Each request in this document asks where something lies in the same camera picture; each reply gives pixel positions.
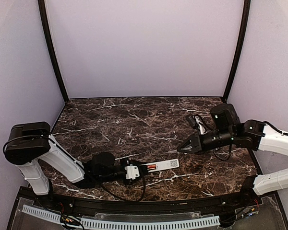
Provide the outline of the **white remote control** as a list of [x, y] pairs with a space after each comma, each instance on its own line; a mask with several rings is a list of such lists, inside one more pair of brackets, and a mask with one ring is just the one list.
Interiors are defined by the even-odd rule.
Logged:
[[156, 165], [156, 169], [148, 169], [147, 168], [147, 171], [150, 173], [164, 171], [164, 170], [170, 170], [170, 169], [176, 169], [180, 166], [178, 159], [172, 159], [172, 160], [167, 160], [167, 161], [158, 161], [158, 162], [153, 162], [153, 163], [147, 163], [145, 165], [147, 166], [149, 164], [155, 164]]

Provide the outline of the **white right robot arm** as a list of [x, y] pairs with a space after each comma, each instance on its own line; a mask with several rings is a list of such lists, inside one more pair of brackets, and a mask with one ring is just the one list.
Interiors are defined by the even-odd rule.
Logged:
[[[219, 104], [210, 110], [216, 128], [211, 130], [199, 115], [187, 115], [186, 120], [196, 132], [177, 148], [178, 152], [202, 154], [220, 147], [236, 146], [254, 151], [270, 151], [288, 156], [288, 132], [271, 123], [257, 120], [240, 122], [232, 104]], [[261, 196], [288, 188], [288, 168], [270, 174], [249, 176], [241, 193]]]

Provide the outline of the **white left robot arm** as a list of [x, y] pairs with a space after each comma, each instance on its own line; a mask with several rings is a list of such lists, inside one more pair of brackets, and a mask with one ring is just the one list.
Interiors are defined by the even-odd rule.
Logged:
[[69, 154], [54, 138], [47, 122], [14, 125], [3, 146], [8, 162], [15, 165], [38, 196], [51, 192], [51, 182], [43, 173], [39, 161], [44, 161], [80, 189], [102, 186], [104, 182], [122, 180], [124, 184], [144, 179], [148, 167], [140, 161], [123, 158], [115, 165], [114, 155], [102, 152], [88, 162]]

